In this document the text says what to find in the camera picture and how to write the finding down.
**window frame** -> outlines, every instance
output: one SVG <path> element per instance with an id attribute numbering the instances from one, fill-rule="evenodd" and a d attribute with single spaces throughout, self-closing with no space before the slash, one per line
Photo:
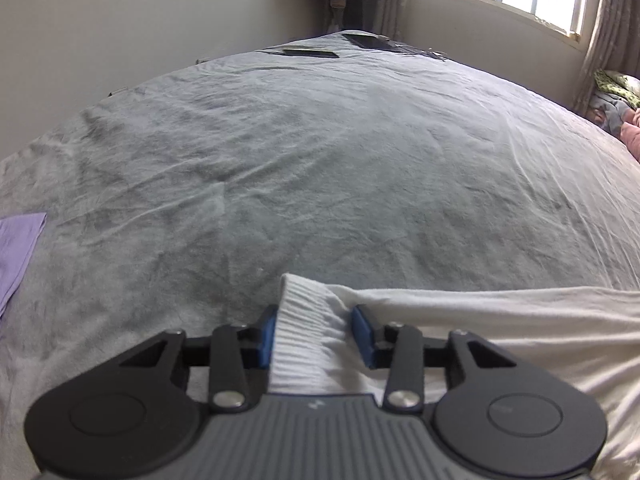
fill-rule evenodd
<path id="1" fill-rule="evenodd" d="M 501 9 L 505 12 L 510 13 L 511 16 L 519 19 L 520 21 L 524 21 L 531 25 L 544 30 L 545 32 L 549 32 L 553 36 L 563 40 L 565 43 L 578 48 L 578 44 L 581 39 L 582 28 L 584 27 L 584 14 L 586 11 L 586 0 L 575 0 L 574 1 L 574 14 L 572 16 L 572 26 L 571 28 L 574 31 L 566 31 L 563 28 L 554 25 L 553 23 L 546 22 L 541 18 L 537 17 L 532 12 L 527 12 L 526 10 L 518 9 L 517 7 L 512 7 L 510 5 L 502 3 L 500 0 L 475 0 L 477 2 L 481 2 L 483 4 L 487 4 L 489 6 L 494 7 L 495 9 Z M 532 10 L 535 4 L 535 0 L 532 2 Z"/>

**white garment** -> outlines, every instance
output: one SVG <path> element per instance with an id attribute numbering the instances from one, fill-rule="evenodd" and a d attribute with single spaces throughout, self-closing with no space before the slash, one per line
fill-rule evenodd
<path id="1" fill-rule="evenodd" d="M 380 402 L 388 370 L 368 370 L 360 359 L 348 323 L 356 304 L 383 324 L 411 324 L 427 336 L 471 330 L 592 395 L 609 425 L 594 478 L 640 479 L 640 292 L 353 290 L 286 274 L 272 392 L 370 392 Z M 438 400 L 443 372 L 428 370 L 425 385 L 427 402 Z"/>

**bed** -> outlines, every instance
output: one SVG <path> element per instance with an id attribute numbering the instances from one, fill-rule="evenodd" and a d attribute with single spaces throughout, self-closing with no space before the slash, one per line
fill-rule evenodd
<path id="1" fill-rule="evenodd" d="M 352 288 L 640 288 L 640 165 L 559 105 L 333 34 L 152 79 L 0 162 L 47 212 L 0 321 L 0 479 L 44 391 L 168 327 L 253 319 L 293 272 Z"/>

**purple fabric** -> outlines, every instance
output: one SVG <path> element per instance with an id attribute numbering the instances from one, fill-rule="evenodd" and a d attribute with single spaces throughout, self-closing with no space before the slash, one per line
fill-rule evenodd
<path id="1" fill-rule="evenodd" d="M 22 281 L 46 217 L 34 213 L 0 220 L 0 317 Z"/>

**white wall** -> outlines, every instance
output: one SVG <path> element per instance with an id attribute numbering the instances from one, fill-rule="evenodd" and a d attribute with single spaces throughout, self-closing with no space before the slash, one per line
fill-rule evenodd
<path id="1" fill-rule="evenodd" d="M 404 38 L 569 107 L 598 2 L 587 0 L 579 43 L 479 0 L 410 0 Z"/>
<path id="2" fill-rule="evenodd" d="M 318 0 L 0 0 L 0 159 L 153 76 L 312 36 Z"/>

